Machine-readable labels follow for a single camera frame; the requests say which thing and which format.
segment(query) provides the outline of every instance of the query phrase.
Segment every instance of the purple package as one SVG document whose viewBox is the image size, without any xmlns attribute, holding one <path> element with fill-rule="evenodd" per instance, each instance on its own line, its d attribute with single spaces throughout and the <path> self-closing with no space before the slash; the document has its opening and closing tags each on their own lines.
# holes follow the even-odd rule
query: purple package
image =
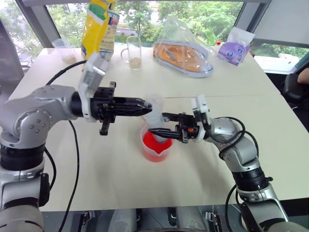
<svg viewBox="0 0 309 232">
<path fill-rule="evenodd" d="M 226 42 L 221 46 L 218 57 L 227 60 L 229 63 L 239 65 L 249 50 L 250 46 L 244 47 L 238 43 Z"/>
</svg>

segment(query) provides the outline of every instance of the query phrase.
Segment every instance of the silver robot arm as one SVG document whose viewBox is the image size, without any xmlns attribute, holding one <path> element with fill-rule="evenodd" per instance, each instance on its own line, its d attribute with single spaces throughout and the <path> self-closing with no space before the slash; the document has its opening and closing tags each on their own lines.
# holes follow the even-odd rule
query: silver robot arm
<svg viewBox="0 0 309 232">
<path fill-rule="evenodd" d="M 42 232 L 39 207 L 49 199 L 50 185 L 44 169 L 44 148 L 49 130 L 59 121 L 84 117 L 104 121 L 107 135 L 116 116 L 140 116 L 151 105 L 138 98 L 114 97 L 116 83 L 98 87 L 108 63 L 94 53 L 79 83 L 72 87 L 50 85 L 0 107 L 0 232 Z"/>
<path fill-rule="evenodd" d="M 246 138 L 237 123 L 231 118 L 210 118 L 204 95 L 192 99 L 194 116 L 163 113 L 166 121 L 176 121 L 176 130 L 149 129 L 155 135 L 178 139 L 187 143 L 205 140 L 219 149 L 219 157 L 225 161 L 236 182 L 237 191 L 243 200 L 240 205 L 248 231 L 307 231 L 288 222 L 288 217 L 278 200 L 271 178 L 266 178 L 260 166 L 255 144 Z"/>
</svg>

